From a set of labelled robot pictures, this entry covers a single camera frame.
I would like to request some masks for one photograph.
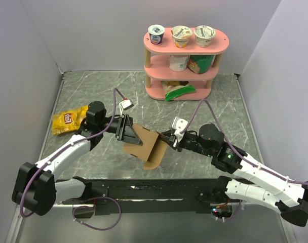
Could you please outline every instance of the brown cardboard piece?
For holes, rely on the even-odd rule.
[[[155,169],[163,159],[168,147],[167,143],[159,139],[157,132],[148,130],[139,124],[133,124],[133,129],[143,141],[143,145],[125,143],[123,151],[145,161],[143,169]]]

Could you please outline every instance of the lay's chip bag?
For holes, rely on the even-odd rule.
[[[79,129],[86,117],[88,105],[53,115],[52,134],[58,135]]]

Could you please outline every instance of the back wall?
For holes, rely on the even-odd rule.
[[[60,70],[143,70],[152,24],[206,24],[230,46],[221,72],[241,74],[280,0],[21,0]]]

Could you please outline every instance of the shelf tier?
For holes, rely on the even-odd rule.
[[[191,28],[194,32],[189,39],[188,45],[184,48],[178,48],[173,45],[172,28],[165,28],[162,44],[159,46],[153,45],[149,40],[149,33],[144,36],[144,45],[152,53],[166,55],[217,55],[223,53],[228,45],[229,39],[226,34],[218,29],[215,29],[216,36],[211,40],[207,47],[198,47],[195,41],[195,28]]]
[[[152,56],[150,58],[150,67],[144,68],[149,77],[159,80],[203,81],[213,79],[218,73],[218,67],[212,66],[202,74],[195,74],[189,68],[181,72],[173,71],[169,67],[169,56],[167,55]]]
[[[161,81],[151,78],[150,83],[151,87],[146,88],[148,95],[156,100],[165,100],[165,94]],[[210,89],[205,88],[205,81],[190,81],[189,83],[195,87],[196,91],[181,95],[173,100],[201,100],[210,94]]]

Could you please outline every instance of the floor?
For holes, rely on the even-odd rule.
[[[133,121],[148,129],[163,132],[169,129],[175,116],[184,119],[191,117],[198,101],[154,100],[147,95],[144,80],[145,74],[142,71],[68,72],[64,75],[55,113],[100,100],[105,104],[108,114],[111,114],[112,89],[117,87],[134,102],[134,107],[128,112]],[[208,100],[232,143],[259,159],[236,76],[219,74],[213,81]],[[198,131],[202,125],[208,123],[214,123],[214,120],[208,107],[203,104],[190,128]],[[54,136],[49,132],[43,158],[58,149],[71,136],[72,134]],[[145,171],[141,160],[122,151],[123,144],[113,134],[105,134],[101,142],[90,153],[73,163],[61,178],[178,179],[228,175],[211,166],[209,157],[187,150],[176,152],[171,148],[167,149],[158,168]]]

